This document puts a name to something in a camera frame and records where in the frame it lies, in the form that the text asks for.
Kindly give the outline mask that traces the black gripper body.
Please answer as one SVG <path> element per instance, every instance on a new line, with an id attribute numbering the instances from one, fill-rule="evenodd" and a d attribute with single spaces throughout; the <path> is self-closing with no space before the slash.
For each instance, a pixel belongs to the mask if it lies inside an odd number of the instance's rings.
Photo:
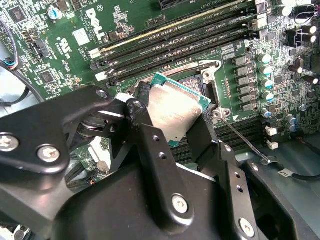
<path id="1" fill-rule="evenodd" d="M 194 204 L 195 218 L 183 233 L 172 235 L 152 216 L 141 168 L 126 167 L 69 199 L 53 224 L 54 240 L 224 240 L 218 184 L 182 165 L 178 171 Z"/>

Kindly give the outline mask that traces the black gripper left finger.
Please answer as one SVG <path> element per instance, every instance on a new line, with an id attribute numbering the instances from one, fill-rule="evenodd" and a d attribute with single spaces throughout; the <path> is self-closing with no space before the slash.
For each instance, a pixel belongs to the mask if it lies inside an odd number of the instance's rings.
<path id="1" fill-rule="evenodd" d="M 0 152 L 0 210 L 19 223 L 37 224 L 52 189 L 62 181 L 70 153 L 94 137 L 112 141 L 113 174 L 140 161 L 160 226 L 189 226 L 195 209 L 161 129 L 148 112 L 150 86 L 140 83 L 128 100 L 91 85 L 0 120 L 0 134 L 17 145 Z"/>

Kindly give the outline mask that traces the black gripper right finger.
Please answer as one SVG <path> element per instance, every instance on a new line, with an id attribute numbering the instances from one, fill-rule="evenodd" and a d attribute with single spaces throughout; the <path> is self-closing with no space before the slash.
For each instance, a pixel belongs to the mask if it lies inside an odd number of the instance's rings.
<path id="1" fill-rule="evenodd" d="M 310 240 L 312 230 L 262 169 L 252 161 L 239 163 L 219 141 L 202 116 L 186 134 L 191 156 L 201 173 L 213 177 L 219 189 L 219 222 L 228 240 Z"/>

